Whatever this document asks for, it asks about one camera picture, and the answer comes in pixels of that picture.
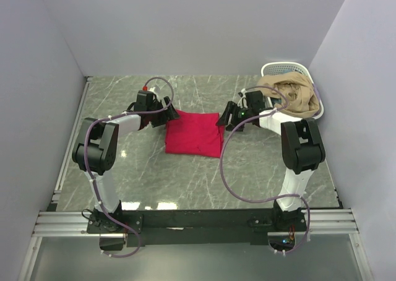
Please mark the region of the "red t-shirt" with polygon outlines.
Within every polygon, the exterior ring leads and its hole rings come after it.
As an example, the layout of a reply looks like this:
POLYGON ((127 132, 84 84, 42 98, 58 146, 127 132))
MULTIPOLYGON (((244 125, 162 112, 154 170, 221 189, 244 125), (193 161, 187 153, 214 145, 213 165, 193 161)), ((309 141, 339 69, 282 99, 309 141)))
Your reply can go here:
POLYGON ((218 113, 178 111, 179 119, 166 124, 165 152, 220 158, 224 126, 218 126, 218 113))

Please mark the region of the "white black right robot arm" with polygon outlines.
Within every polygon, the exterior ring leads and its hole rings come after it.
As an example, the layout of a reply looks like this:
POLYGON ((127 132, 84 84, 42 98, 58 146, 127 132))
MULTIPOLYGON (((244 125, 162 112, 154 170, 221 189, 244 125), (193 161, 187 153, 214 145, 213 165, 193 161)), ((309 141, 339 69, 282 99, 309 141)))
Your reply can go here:
POLYGON ((304 221, 302 197, 314 171, 325 160, 325 148, 319 127, 314 118, 297 118, 282 113, 269 105, 261 91, 239 93, 238 103, 229 101, 217 126, 230 132, 242 132, 251 123, 272 131, 281 138, 282 159, 286 166, 285 177, 279 195, 273 200, 270 224, 280 231, 304 221))

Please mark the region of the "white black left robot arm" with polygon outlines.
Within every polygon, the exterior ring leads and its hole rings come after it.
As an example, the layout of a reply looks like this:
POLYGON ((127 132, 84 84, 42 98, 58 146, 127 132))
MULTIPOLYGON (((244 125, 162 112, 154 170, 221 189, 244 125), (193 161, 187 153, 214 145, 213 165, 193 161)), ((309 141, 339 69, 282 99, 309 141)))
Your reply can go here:
POLYGON ((115 233, 125 226, 111 172, 117 157, 118 139, 149 124, 155 128, 179 119, 172 99, 160 97, 154 88, 143 89, 138 92, 136 101, 120 115, 82 121, 72 150, 72 161, 85 173, 95 197, 89 218, 91 227, 115 233))

